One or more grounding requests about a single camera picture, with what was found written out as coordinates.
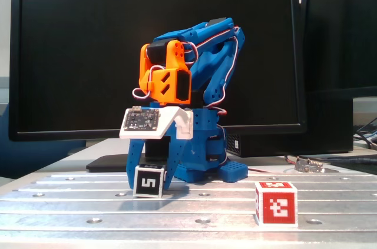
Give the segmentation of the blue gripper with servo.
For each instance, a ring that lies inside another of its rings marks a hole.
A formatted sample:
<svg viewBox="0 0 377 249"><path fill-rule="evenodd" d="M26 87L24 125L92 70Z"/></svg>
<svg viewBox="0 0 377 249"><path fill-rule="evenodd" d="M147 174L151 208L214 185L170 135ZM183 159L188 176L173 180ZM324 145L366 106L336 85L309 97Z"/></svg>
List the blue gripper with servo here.
<svg viewBox="0 0 377 249"><path fill-rule="evenodd" d="M166 125L163 137L171 137L163 187L169 187L184 150L184 140L176 138L176 122L172 118ZM131 139L128 149L126 172L131 189L134 188L135 168L140 162L145 140Z"/></svg>

